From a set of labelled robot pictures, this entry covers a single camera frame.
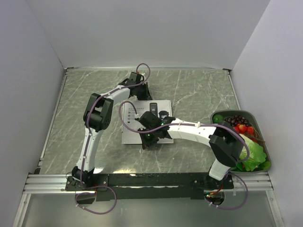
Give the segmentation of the white hair clipper kit box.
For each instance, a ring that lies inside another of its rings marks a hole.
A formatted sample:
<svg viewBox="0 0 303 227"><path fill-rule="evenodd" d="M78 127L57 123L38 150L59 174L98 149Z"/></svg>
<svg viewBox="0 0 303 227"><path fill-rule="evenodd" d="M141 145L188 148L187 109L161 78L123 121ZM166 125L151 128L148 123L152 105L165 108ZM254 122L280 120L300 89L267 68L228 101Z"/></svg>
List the white hair clipper kit box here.
<svg viewBox="0 0 303 227"><path fill-rule="evenodd" d="M160 126L165 117L172 116L171 101L169 100L145 100L130 101L122 105L123 145L142 144L139 133L128 130L148 129L152 130Z"/></svg>

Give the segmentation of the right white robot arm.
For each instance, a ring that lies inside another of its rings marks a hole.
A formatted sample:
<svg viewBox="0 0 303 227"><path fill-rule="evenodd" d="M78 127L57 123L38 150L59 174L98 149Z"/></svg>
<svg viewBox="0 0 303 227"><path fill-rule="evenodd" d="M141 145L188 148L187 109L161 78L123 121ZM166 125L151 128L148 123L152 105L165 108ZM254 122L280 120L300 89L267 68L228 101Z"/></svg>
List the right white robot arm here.
<svg viewBox="0 0 303 227"><path fill-rule="evenodd" d="M140 134L143 149L165 138L189 140L209 146L215 155L206 180L211 188L218 188L229 170L250 156L244 138L224 121L219 124L201 124L170 116L160 119L149 111L136 120L143 126L143 129L135 131Z"/></svg>

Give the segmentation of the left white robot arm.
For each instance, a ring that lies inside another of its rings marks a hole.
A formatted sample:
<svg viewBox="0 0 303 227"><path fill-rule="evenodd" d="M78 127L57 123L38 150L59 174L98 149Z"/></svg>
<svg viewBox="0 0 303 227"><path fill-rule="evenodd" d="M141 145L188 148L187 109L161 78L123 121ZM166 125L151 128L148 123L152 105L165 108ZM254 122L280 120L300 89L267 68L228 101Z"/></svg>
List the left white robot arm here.
<svg viewBox="0 0 303 227"><path fill-rule="evenodd" d="M131 72L130 77L124 79L114 89L103 94L93 93L90 96L83 115L85 139L79 160L71 172L81 189L88 190L93 186L96 152L103 132L110 125L114 105L133 96L139 100L150 98L146 80L147 78L138 72Z"/></svg>

